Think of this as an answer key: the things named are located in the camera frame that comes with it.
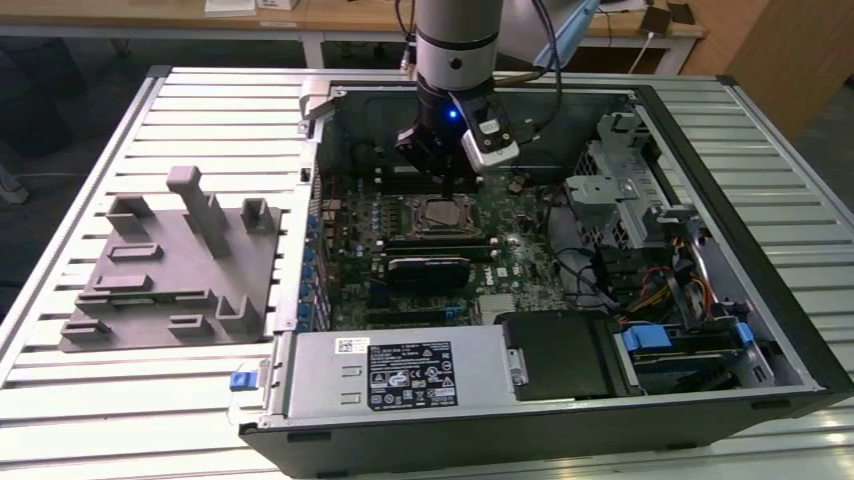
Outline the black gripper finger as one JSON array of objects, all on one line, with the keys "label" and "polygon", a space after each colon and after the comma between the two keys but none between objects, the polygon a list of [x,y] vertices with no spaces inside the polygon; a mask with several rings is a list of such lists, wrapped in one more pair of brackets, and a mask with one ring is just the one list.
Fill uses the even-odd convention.
[{"label": "black gripper finger", "polygon": [[411,127],[399,132],[395,150],[417,170],[441,185],[442,196],[451,197],[455,185],[454,157],[442,137],[423,127]]}]

